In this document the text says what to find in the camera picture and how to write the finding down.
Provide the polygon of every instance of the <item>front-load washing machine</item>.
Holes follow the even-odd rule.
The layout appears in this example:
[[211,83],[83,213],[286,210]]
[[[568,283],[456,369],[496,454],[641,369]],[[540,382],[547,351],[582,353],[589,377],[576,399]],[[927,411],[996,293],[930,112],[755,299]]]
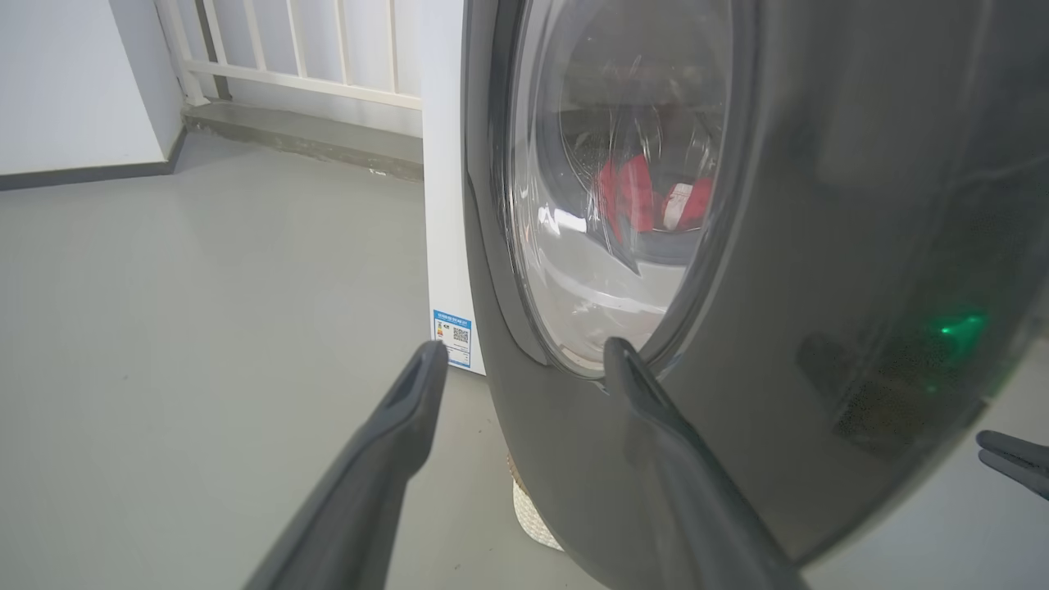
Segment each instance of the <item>front-load washing machine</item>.
[[[424,73],[424,133],[447,217],[428,239],[465,235],[468,278],[437,269],[469,326],[435,308],[434,330],[483,351],[573,560],[613,589],[694,567],[675,544],[694,523],[631,459],[616,337],[814,586],[1049,574],[1049,505],[975,450],[944,463],[994,412],[1049,412],[985,413],[1049,268],[1049,5],[468,0],[462,22],[459,102],[434,110]],[[455,176],[457,220],[431,174]]]

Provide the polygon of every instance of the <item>gray washing machine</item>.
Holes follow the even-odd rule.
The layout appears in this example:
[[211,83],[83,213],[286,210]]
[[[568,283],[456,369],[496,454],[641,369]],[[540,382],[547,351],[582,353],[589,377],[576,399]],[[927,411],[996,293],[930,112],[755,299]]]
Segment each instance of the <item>gray washing machine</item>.
[[654,476],[670,451],[639,435],[609,338],[794,566],[967,439],[1049,268],[1049,4],[471,0],[465,19],[479,341],[581,567],[614,590],[703,577],[702,490]]

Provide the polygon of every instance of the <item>railing baluster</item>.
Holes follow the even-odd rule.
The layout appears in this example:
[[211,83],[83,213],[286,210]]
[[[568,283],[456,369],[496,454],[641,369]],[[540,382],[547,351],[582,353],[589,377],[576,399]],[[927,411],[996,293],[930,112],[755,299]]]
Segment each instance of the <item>railing baluster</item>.
[[299,0],[287,0],[287,20],[292,25],[292,47],[295,48],[295,67],[299,78],[306,76],[306,51],[302,48],[302,29],[299,28]]
[[218,31],[218,15],[215,14],[215,0],[204,0],[204,13],[208,17],[208,27],[211,29],[211,40],[215,43],[215,58],[226,65],[226,46],[222,45],[222,34]]
[[252,38],[255,67],[265,71],[265,54],[262,51],[262,36],[259,35],[259,19],[255,16],[255,0],[244,0],[244,14],[248,15],[248,35]]
[[200,81],[186,66],[188,62],[193,61],[193,54],[190,52],[190,42],[186,38],[186,27],[183,25],[183,16],[178,12],[177,0],[164,0],[164,4],[168,8],[168,20],[171,22],[171,26],[175,28],[174,38],[175,45],[178,47],[178,69],[181,73],[180,78],[183,79],[183,86],[186,89],[186,96],[189,98],[190,104],[194,106],[206,105],[208,104],[208,99],[204,98],[204,91],[200,90]]
[[354,79],[349,75],[349,56],[346,50],[349,40],[346,36],[346,5],[345,0],[335,0],[335,22],[338,25],[336,30],[339,36],[339,64],[342,66],[342,83],[352,84]]
[[389,9],[389,18],[386,23],[389,25],[389,68],[390,68],[390,80],[392,81],[390,87],[393,89],[393,93],[399,93],[400,84],[397,79],[397,16],[394,15],[394,2],[393,0],[386,0],[386,6]]

